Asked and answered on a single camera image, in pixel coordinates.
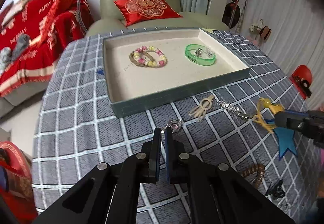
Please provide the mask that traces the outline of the pile of grey clothes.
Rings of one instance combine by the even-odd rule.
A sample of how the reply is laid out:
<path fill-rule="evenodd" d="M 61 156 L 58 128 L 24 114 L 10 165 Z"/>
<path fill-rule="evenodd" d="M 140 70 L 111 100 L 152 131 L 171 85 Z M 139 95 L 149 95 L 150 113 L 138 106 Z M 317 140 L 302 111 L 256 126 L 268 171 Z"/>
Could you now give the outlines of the pile of grey clothes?
<path fill-rule="evenodd" d="M 1 50 L 1 75 L 7 67 L 16 61 L 18 57 L 24 52 L 26 48 L 28 48 L 30 44 L 30 37 L 27 34 L 22 34 L 19 36 L 16 46 L 11 49 L 9 47 L 5 47 Z"/>

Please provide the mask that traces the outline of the red gift box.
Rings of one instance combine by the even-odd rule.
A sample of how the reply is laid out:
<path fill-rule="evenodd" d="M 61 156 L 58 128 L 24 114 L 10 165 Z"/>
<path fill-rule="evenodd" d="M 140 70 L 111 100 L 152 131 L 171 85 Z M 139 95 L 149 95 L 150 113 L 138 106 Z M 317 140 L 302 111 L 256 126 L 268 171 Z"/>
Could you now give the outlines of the red gift box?
<path fill-rule="evenodd" d="M 1 198 L 18 223 L 38 216 L 31 182 L 30 159 L 12 142 L 1 142 Z"/>

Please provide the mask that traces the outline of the grey checked tablecloth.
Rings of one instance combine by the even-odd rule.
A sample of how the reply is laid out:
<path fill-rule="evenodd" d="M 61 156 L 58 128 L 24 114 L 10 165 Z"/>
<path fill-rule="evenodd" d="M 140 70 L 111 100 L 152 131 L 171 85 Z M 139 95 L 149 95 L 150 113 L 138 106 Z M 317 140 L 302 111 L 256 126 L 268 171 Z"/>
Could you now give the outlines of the grey checked tablecloth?
<path fill-rule="evenodd" d="M 188 114 L 203 99 L 202 94 L 117 118 L 104 80 L 104 38 L 93 36 L 68 45 L 43 97 L 33 141 L 32 187 L 37 211 L 46 210 L 98 163 L 123 162 L 140 151 L 156 127 L 178 119 L 183 126 L 174 138 L 205 163 L 227 163 L 238 172 L 263 164 L 261 193 L 283 180 L 285 197 L 275 204 L 300 222 L 317 198 L 319 148 L 296 134 L 297 155 L 286 153 L 281 158 L 275 135 L 219 103 L 230 103 L 247 114 L 255 112 L 261 97 L 296 111 L 305 111 L 307 106 L 284 72 L 259 48 L 233 33 L 217 31 L 215 35 L 252 68 L 243 81 L 212 90 L 215 100 L 202 121 Z"/>

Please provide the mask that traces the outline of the silver crystal hair clip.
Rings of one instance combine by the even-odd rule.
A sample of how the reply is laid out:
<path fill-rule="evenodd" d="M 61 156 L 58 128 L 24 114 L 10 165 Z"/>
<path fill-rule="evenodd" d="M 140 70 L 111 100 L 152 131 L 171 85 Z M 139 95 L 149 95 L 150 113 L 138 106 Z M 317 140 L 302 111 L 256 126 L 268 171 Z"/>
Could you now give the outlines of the silver crystal hair clip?
<path fill-rule="evenodd" d="M 194 55 L 199 58 L 212 59 L 215 54 L 209 48 L 199 47 L 194 51 Z"/>

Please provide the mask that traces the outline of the silver heart pendant brooch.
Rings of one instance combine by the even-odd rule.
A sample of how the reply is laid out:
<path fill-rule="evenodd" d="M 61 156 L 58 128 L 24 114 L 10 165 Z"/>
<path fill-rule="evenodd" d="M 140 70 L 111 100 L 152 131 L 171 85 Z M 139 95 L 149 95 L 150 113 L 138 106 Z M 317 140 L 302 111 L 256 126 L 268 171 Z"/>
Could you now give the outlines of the silver heart pendant brooch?
<path fill-rule="evenodd" d="M 182 128 L 182 120 L 174 119 L 169 120 L 167 124 L 161 129 L 162 134 L 165 133 L 167 128 L 170 128 L 172 133 L 177 133 Z"/>

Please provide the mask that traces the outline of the yellow star sticker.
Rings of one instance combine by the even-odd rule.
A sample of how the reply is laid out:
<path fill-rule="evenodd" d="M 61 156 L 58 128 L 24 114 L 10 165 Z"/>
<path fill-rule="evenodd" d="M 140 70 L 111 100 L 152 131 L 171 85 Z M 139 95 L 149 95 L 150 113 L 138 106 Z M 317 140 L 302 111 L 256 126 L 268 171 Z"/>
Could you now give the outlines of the yellow star sticker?
<path fill-rule="evenodd" d="M 214 29 L 201 28 L 201 30 L 203 30 L 204 32 L 207 32 L 207 33 L 209 33 L 211 35 L 215 35 Z"/>

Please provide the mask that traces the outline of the blue star sticker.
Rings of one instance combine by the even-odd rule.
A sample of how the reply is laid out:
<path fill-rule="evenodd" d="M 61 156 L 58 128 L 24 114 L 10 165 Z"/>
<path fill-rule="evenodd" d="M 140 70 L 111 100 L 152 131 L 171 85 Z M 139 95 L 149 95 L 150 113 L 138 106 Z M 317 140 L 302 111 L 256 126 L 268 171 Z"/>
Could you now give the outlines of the blue star sticker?
<path fill-rule="evenodd" d="M 298 155 L 294 143 L 295 132 L 293 130 L 276 126 L 272 131 L 278 140 L 279 160 L 281 160 L 288 151 L 295 156 Z"/>

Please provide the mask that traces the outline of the red embroidered cushion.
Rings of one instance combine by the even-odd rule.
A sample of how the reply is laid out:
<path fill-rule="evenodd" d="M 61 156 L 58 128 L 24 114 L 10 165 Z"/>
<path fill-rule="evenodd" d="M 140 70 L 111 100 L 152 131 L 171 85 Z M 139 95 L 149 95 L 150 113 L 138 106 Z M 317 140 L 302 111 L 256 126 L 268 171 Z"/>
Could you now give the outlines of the red embroidered cushion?
<path fill-rule="evenodd" d="M 182 18 L 165 0 L 116 0 L 114 4 L 123 15 L 125 26 L 148 20 Z"/>

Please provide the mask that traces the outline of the sofa with red blanket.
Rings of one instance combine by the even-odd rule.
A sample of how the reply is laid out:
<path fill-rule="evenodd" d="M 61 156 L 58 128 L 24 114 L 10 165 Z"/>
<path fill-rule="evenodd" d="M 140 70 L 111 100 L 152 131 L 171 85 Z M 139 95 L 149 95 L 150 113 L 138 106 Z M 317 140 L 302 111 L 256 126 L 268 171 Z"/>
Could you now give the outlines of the sofa with red blanket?
<path fill-rule="evenodd" d="M 30 44 L 1 75 L 1 115 L 46 89 L 66 46 L 85 36 L 76 18 L 77 0 L 29 0 L 1 24 L 1 50 L 13 49 L 20 35 Z M 94 22 L 87 0 L 81 0 L 87 29 Z"/>

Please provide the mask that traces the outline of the white curtain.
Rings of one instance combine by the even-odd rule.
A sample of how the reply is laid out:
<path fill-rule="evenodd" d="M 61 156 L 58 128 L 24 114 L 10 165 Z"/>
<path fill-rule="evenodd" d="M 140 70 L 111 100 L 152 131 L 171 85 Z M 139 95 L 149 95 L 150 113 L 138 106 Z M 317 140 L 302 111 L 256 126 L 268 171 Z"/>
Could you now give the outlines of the white curtain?
<path fill-rule="evenodd" d="M 323 1 L 247 0 L 241 35 L 250 36 L 249 28 L 259 20 L 272 30 L 260 48 L 287 76 L 299 65 L 311 70 L 307 105 L 318 108 L 323 104 Z"/>

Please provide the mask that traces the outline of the green translucent bangle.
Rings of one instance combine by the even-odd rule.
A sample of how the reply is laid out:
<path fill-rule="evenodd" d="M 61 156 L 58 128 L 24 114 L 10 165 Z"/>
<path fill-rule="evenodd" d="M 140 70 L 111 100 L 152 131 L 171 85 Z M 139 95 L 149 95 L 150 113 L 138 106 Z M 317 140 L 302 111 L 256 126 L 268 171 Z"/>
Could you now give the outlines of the green translucent bangle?
<path fill-rule="evenodd" d="M 201 66 L 211 66 L 216 61 L 216 54 L 200 44 L 187 45 L 184 54 L 189 61 Z"/>

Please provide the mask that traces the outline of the slipper rack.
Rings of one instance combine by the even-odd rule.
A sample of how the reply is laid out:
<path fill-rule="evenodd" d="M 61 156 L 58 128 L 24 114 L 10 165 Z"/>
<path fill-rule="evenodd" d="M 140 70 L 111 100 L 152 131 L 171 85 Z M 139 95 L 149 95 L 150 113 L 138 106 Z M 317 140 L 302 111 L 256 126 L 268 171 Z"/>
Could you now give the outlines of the slipper rack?
<path fill-rule="evenodd" d="M 247 37 L 247 40 L 253 45 L 260 47 L 268 40 L 272 30 L 270 27 L 264 25 L 263 19 L 259 19 L 258 22 L 251 24 L 249 32 L 250 35 Z"/>

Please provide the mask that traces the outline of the black hair claw clip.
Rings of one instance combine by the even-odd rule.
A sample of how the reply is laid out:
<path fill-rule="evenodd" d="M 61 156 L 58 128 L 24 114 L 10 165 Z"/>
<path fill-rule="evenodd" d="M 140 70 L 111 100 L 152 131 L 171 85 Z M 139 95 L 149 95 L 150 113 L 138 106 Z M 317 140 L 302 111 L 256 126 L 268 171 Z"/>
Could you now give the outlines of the black hair claw clip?
<path fill-rule="evenodd" d="M 270 196 L 273 200 L 282 199 L 286 195 L 285 191 L 282 188 L 282 185 L 283 179 L 277 180 L 274 185 L 270 185 L 265 193 L 265 196 Z"/>

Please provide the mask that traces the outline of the lower washing machine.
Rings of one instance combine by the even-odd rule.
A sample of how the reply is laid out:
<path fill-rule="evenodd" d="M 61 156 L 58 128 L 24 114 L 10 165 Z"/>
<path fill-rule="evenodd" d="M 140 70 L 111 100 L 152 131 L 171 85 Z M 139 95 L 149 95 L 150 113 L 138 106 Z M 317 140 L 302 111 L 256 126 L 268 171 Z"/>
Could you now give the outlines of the lower washing machine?
<path fill-rule="evenodd" d="M 230 30 L 238 30 L 245 7 L 245 1 L 246 0 L 227 0 L 222 22 L 225 23 Z"/>

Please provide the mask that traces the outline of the red plastic stool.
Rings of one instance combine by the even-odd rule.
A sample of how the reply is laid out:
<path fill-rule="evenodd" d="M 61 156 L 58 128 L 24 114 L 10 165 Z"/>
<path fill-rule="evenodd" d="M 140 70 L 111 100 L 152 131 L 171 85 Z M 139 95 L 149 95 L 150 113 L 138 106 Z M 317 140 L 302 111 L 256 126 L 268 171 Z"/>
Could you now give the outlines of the red plastic stool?
<path fill-rule="evenodd" d="M 311 97 L 312 92 L 310 91 L 310 86 L 312 84 L 312 73 L 306 65 L 299 65 L 289 79 L 304 100 Z"/>

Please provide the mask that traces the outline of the grey jewelry tray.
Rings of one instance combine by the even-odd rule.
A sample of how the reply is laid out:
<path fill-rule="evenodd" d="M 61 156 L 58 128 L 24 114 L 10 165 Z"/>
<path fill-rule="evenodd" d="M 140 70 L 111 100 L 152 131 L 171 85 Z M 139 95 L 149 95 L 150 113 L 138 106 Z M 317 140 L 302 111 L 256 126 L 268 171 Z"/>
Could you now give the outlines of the grey jewelry tray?
<path fill-rule="evenodd" d="M 215 63 L 201 66 L 187 59 L 185 48 L 190 44 L 209 48 Z M 160 49 L 166 65 L 136 66 L 129 56 L 142 46 Z M 108 97 L 118 118 L 242 80 L 251 69 L 230 45 L 205 29 L 156 29 L 107 37 L 103 63 Z"/>

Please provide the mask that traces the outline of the phone holder stand pole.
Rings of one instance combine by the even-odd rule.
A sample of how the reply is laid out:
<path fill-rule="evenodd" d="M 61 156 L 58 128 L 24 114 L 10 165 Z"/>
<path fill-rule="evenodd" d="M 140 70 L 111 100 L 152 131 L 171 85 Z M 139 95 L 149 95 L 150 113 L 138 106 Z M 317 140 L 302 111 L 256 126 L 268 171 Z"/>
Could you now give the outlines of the phone holder stand pole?
<path fill-rule="evenodd" d="M 82 20 L 81 0 L 77 0 L 77 3 L 76 3 L 76 18 L 77 18 L 77 21 L 79 22 L 82 32 L 85 34 L 87 32 L 87 27 L 85 26 L 85 24 L 83 23 L 83 20 Z"/>

